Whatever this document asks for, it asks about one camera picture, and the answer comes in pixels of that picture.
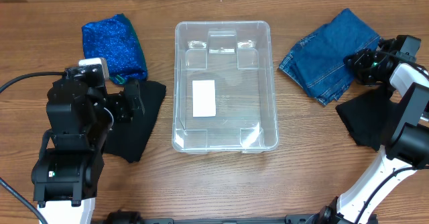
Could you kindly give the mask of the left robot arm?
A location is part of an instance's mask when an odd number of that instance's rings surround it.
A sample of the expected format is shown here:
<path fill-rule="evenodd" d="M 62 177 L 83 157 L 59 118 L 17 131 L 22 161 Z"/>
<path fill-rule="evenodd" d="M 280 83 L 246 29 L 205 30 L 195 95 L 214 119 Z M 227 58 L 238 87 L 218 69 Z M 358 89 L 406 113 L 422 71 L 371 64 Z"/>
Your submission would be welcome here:
<path fill-rule="evenodd" d="M 144 115 L 137 80 L 109 94 L 101 66 L 67 68 L 48 91 L 51 128 L 32 170 L 41 223 L 90 223 L 103 152 L 138 142 Z"/>

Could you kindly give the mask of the blue denim jeans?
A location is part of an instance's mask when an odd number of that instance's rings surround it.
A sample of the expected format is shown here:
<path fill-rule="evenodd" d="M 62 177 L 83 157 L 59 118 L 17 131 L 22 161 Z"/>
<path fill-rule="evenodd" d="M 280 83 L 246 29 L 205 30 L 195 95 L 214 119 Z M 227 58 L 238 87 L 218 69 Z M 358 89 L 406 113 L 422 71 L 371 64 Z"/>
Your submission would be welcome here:
<path fill-rule="evenodd" d="M 381 36 L 350 9 L 296 42 L 279 69 L 320 104 L 339 100 L 354 75 L 343 62 L 360 50 L 375 50 Z"/>

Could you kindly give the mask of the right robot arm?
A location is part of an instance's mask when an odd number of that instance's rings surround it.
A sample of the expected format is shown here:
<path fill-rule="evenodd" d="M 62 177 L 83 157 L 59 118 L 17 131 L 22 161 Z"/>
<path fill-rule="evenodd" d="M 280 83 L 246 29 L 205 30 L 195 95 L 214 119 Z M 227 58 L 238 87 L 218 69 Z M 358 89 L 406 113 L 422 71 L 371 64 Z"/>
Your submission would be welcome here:
<path fill-rule="evenodd" d="M 381 84 L 401 95 L 386 116 L 377 157 L 354 185 L 307 223 L 376 223 L 373 211 L 403 180 L 428 168 L 428 70 L 417 64 L 421 40 L 410 35 L 381 40 L 376 50 L 346 56 L 344 63 L 361 85 Z"/>

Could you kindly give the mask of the long black cloth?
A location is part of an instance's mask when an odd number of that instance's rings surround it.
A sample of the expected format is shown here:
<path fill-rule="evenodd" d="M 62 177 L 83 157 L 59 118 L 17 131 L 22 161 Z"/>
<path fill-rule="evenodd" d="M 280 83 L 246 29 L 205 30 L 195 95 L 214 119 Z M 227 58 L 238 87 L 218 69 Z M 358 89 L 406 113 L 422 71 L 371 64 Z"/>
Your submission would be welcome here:
<path fill-rule="evenodd" d="M 129 163 L 138 162 L 155 127 L 166 96 L 166 86 L 151 80 L 139 81 L 145 113 L 135 114 L 130 123 L 115 123 L 107 136 L 104 153 L 119 156 Z"/>

